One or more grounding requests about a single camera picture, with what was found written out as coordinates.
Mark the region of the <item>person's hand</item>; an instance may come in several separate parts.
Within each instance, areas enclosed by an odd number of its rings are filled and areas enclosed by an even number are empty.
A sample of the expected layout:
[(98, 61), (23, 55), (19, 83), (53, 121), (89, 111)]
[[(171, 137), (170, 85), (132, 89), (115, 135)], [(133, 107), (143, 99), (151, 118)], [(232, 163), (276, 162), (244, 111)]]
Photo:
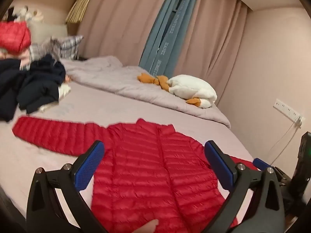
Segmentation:
[(149, 221), (145, 225), (141, 226), (140, 228), (136, 229), (132, 233), (154, 233), (158, 224), (159, 220), (154, 219), (152, 221)]

